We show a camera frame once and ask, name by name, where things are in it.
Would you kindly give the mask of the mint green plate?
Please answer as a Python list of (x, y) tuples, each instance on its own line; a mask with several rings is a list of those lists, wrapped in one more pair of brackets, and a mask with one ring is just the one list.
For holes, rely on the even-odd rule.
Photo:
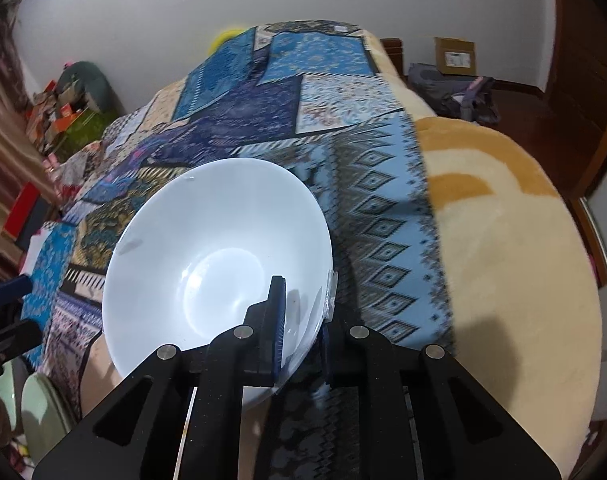
[(31, 374), (24, 383), (20, 414), (27, 448), (38, 464), (67, 436), (76, 420), (72, 410), (45, 374)]

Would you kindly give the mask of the white spotted bowl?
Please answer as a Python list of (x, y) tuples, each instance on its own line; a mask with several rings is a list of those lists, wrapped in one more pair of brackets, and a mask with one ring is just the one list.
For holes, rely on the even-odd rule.
[(110, 359), (127, 377), (164, 344), (210, 344), (279, 275), (285, 385), (325, 321), (332, 270), (328, 226), (302, 180), (261, 159), (208, 162), (165, 184), (120, 235), (103, 289)]

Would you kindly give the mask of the red box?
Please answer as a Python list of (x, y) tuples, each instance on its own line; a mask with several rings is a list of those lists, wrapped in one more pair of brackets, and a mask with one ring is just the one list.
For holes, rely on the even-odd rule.
[(16, 197), (2, 226), (2, 233), (10, 240), (17, 240), (23, 231), (31, 211), (38, 203), (41, 193), (31, 182), (27, 182)]

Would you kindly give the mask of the striped brown curtain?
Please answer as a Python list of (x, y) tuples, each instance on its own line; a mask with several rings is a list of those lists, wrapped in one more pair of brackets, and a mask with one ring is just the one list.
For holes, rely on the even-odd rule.
[(12, 36), (10, 9), (0, 5), (0, 280), (16, 274), (20, 250), (2, 233), (16, 197), (28, 182), (46, 199), (57, 201), (42, 156), (26, 136), (30, 99)]

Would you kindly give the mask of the green box of clutter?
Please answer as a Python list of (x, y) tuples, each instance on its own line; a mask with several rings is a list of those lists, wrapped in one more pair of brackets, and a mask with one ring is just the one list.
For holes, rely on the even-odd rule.
[(38, 153), (54, 155), (59, 162), (102, 138), (118, 116), (110, 87), (94, 79), (88, 86), (72, 75), (58, 84), (51, 80), (32, 97), (26, 111), (26, 136)]

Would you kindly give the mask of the beige fleece blanket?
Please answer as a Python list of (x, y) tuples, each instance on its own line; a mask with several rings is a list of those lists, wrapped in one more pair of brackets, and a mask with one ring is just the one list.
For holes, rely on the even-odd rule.
[(602, 356), (599, 294), (576, 223), (517, 143), (433, 114), (381, 41), (367, 35), (365, 43), (415, 125), (456, 359), (568, 477), (588, 434)]

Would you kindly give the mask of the grey green plush cushion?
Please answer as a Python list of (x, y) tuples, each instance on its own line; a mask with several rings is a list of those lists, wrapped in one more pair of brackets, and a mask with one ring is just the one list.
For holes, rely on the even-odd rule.
[(98, 66), (88, 61), (67, 65), (55, 87), (61, 104), (82, 101), (95, 112), (107, 113), (115, 108), (113, 90)]

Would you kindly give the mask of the patchwork bed cover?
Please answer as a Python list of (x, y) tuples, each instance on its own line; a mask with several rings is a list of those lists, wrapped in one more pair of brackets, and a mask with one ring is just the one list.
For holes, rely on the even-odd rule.
[(91, 347), (118, 373), (189, 350), (286, 283), (282, 374), (259, 472), (354, 479), (359, 397), (323, 379), (336, 313), (393, 344), (451, 344), (450, 298), (409, 90), (375, 38), (332, 21), (249, 28), (103, 136), (100, 166), (41, 248), (27, 353), (75, 413)]

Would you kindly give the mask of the dark backpack on floor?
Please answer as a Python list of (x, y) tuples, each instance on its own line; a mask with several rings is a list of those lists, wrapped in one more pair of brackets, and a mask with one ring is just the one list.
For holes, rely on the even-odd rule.
[(413, 63), (407, 84), (438, 116), (482, 125), (497, 125), (501, 120), (491, 77), (445, 75), (435, 65)]

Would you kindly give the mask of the wooden wardrobe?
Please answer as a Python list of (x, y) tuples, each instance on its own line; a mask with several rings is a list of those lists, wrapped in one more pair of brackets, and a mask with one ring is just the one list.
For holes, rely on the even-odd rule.
[(607, 173), (607, 0), (555, 0), (545, 96), (568, 141), (565, 200), (589, 197)]

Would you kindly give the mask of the cardboard box on floor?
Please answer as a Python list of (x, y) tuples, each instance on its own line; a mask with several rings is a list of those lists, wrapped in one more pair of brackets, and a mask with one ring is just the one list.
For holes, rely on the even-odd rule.
[(447, 37), (435, 37), (436, 66), (441, 74), (476, 76), (474, 42)]

